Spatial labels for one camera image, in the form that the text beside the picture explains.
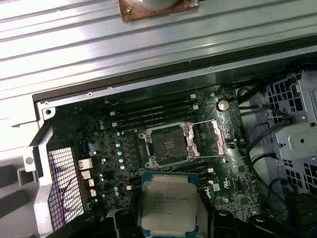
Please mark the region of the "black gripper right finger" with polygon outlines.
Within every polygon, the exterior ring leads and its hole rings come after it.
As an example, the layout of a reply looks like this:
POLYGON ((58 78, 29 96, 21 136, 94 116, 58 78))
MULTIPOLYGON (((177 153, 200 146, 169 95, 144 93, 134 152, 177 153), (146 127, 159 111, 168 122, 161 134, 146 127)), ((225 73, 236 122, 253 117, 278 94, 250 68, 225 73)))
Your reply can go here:
POLYGON ((197 223, 204 238, 315 238, 317 194, 285 194, 287 220, 282 223, 263 214, 244 222, 226 210, 217 210, 205 191, 198 192, 197 223))

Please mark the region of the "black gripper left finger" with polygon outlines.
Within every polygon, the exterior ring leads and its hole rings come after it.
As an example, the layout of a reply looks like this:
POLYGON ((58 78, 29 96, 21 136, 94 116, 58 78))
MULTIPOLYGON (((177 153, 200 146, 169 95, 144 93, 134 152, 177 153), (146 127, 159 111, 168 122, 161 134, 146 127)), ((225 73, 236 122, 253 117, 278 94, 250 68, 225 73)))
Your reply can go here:
POLYGON ((139 197, 132 197, 127 209, 110 212, 104 220, 92 215, 80 215, 60 229, 50 238, 140 238, 142 228, 136 215, 140 204, 139 197))

